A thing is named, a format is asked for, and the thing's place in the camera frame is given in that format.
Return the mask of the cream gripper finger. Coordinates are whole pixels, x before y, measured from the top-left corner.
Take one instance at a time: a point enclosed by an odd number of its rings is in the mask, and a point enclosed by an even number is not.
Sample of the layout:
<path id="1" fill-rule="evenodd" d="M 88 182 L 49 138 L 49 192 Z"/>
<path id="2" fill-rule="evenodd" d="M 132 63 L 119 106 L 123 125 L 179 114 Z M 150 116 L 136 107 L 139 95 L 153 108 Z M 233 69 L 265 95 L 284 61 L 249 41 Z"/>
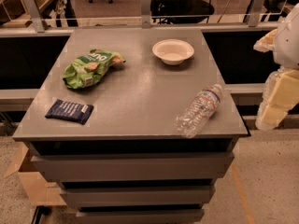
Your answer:
<path id="1" fill-rule="evenodd" d="M 253 48 L 260 52 L 272 51 L 274 48 L 274 39 L 277 29 L 274 29 L 260 38 L 253 46 Z"/>
<path id="2" fill-rule="evenodd" d="M 299 71 L 284 69 L 277 78 L 276 85 L 265 101 L 261 102 L 255 122 L 261 131 L 275 129 L 285 119 L 288 112 L 299 104 Z"/>

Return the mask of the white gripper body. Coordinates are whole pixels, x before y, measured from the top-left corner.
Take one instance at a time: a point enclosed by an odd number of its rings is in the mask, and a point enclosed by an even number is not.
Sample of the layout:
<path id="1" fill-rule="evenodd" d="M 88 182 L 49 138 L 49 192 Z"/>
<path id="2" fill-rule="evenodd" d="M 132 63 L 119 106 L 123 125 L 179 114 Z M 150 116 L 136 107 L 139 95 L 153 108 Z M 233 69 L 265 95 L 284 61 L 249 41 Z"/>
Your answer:
<path id="1" fill-rule="evenodd" d="M 286 68 L 299 69 L 299 4 L 278 26 L 273 56 L 276 63 Z"/>

